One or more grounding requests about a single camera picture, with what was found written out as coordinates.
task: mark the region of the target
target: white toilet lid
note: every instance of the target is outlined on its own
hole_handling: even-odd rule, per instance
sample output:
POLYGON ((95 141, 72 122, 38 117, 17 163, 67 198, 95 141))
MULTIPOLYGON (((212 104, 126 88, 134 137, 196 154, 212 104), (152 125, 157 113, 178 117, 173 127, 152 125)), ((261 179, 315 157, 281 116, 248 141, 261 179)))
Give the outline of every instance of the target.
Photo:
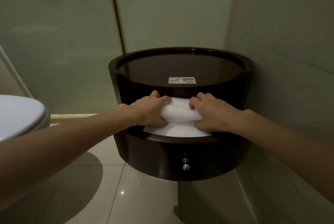
POLYGON ((44 105, 35 99, 0 95, 0 141, 29 131, 44 114, 44 105))

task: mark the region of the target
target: forearm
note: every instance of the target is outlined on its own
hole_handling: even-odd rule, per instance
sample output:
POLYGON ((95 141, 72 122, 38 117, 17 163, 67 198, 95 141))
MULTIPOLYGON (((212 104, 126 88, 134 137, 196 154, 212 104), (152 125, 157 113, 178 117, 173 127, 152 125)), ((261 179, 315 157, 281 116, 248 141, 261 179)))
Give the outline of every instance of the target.
POLYGON ((127 114, 115 110, 1 142, 0 202, 22 194, 103 139, 132 125, 127 114))
POLYGON ((312 141, 252 111, 244 111, 234 133, 272 153, 334 203, 334 149, 312 141))

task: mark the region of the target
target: left hand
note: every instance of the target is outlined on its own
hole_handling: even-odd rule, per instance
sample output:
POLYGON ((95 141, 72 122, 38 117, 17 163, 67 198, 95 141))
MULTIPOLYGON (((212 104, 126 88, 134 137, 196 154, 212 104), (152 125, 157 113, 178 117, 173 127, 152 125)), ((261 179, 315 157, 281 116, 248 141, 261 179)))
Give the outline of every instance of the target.
POLYGON ((170 100, 169 96, 160 97, 158 91, 155 90, 150 96, 145 96, 130 105, 120 104, 117 109, 130 112, 135 125, 164 127, 167 122, 159 116, 159 113, 161 108, 170 100))

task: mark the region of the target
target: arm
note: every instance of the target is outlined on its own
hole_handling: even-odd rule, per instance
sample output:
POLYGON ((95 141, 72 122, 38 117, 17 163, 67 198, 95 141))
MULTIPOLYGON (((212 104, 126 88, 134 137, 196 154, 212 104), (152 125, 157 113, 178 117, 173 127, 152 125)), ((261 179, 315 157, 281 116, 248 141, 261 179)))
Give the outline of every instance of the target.
POLYGON ((251 110, 241 111, 211 94, 199 93, 190 100, 203 121, 203 131, 228 131, 264 148, 285 162, 324 197, 334 203, 334 148, 306 138, 251 110))
POLYGON ((48 127, 0 143, 0 209, 51 177, 105 138, 134 125, 162 127, 169 97, 152 92, 131 105, 48 127))

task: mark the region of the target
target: shower door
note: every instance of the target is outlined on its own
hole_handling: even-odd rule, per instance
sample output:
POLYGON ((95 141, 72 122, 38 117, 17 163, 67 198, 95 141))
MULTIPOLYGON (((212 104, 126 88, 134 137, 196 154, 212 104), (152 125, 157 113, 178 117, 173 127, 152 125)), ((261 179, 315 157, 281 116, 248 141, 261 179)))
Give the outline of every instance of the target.
POLYGON ((112 0, 0 0, 0 45, 52 114, 116 105, 108 63, 123 53, 112 0))

